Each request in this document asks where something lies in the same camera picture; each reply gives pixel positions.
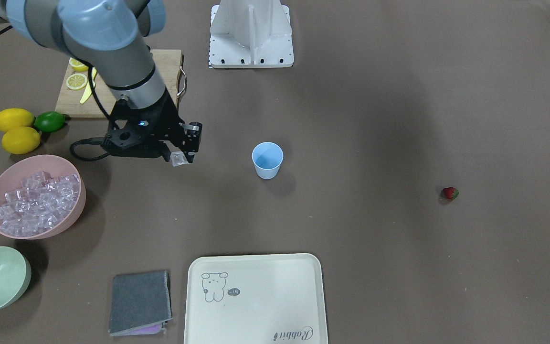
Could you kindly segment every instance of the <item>red strawberry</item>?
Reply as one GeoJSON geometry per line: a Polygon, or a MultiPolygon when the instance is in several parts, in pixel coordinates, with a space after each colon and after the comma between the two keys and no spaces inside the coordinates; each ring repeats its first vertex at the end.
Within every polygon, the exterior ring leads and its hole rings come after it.
{"type": "Polygon", "coordinates": [[[451,201],[454,200],[460,192],[454,187],[446,187],[443,189],[443,194],[445,195],[445,198],[451,201]]]}

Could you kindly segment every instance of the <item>white tray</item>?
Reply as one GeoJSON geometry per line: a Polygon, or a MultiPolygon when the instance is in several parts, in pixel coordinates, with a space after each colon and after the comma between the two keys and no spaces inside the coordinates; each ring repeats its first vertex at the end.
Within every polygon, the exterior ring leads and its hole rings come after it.
{"type": "Polygon", "coordinates": [[[185,344],[327,344],[319,260],[309,253],[201,257],[188,270],[185,344]]]}

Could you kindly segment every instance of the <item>pink bowl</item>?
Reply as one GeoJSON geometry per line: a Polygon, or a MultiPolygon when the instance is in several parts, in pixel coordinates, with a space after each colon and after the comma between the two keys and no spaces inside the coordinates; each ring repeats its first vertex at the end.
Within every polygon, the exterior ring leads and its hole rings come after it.
{"type": "Polygon", "coordinates": [[[28,178],[35,172],[44,171],[48,172],[52,177],[67,176],[69,174],[76,174],[80,179],[80,191],[78,194],[78,201],[69,215],[64,218],[59,224],[55,225],[52,229],[45,231],[39,235],[34,236],[11,236],[6,233],[0,234],[4,237],[11,237],[13,239],[43,239],[46,237],[52,237],[68,229],[76,220],[78,220],[82,210],[86,203],[86,187],[82,177],[80,176],[76,166],[70,163],[66,159],[57,157],[56,155],[36,155],[29,157],[23,161],[15,163],[5,172],[0,175],[0,207],[6,202],[5,193],[17,189],[20,186],[20,181],[24,178],[28,178]]]}

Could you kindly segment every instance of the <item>knife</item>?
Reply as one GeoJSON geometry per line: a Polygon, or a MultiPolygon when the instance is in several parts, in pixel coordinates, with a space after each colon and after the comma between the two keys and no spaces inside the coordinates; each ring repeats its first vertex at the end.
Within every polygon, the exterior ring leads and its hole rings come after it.
{"type": "MultiPolygon", "coordinates": [[[[95,78],[96,78],[96,68],[92,68],[92,83],[95,84],[95,78]]],[[[88,98],[90,98],[90,95],[92,95],[92,91],[90,91],[90,85],[86,85],[85,92],[82,95],[82,98],[80,98],[80,104],[84,104],[88,98]]]]}

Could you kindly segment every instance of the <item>wooden cutting board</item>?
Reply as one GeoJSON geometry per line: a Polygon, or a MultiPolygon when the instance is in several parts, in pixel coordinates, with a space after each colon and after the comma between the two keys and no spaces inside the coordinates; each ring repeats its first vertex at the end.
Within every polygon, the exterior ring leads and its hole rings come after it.
{"type": "MultiPolygon", "coordinates": [[[[183,63],[181,50],[151,50],[151,52],[154,63],[159,68],[162,79],[171,94],[171,98],[173,98],[175,106],[177,106],[177,97],[175,95],[177,94],[181,76],[180,66],[183,63]]],[[[61,84],[61,92],[56,102],[55,111],[69,115],[71,118],[105,118],[99,107],[96,106],[93,96],[90,96],[84,104],[80,104],[80,98],[82,98],[85,89],[73,91],[67,88],[65,81],[73,73],[79,72],[75,72],[72,66],[68,65],[63,77],[63,84],[61,84]]],[[[81,73],[88,76],[88,71],[81,73]]],[[[109,88],[107,88],[107,85],[105,85],[99,74],[97,74],[95,79],[95,91],[105,110],[110,112],[114,107],[116,99],[112,96],[109,88]]]]}

